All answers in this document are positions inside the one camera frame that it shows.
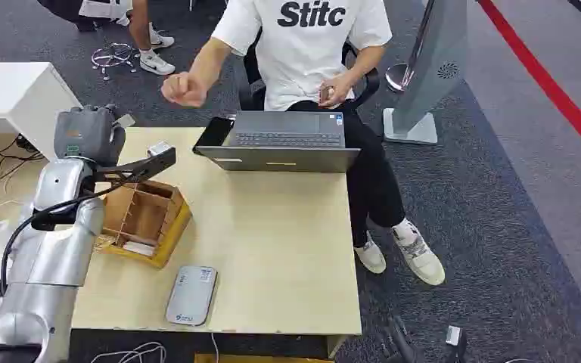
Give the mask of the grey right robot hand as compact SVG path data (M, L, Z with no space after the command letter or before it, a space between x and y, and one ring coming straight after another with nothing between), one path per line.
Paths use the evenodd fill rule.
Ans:
M409 333L399 316L389 315L380 321L381 346L386 356L386 362L408 362L418 361L418 354Z

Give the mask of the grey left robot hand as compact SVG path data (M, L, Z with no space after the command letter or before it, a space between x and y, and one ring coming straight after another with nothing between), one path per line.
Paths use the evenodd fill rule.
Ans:
M54 131L57 157L80 157L99 166L116 166L126 140L126 128L135 124L129 115L119 115L117 106L86 105L62 111Z

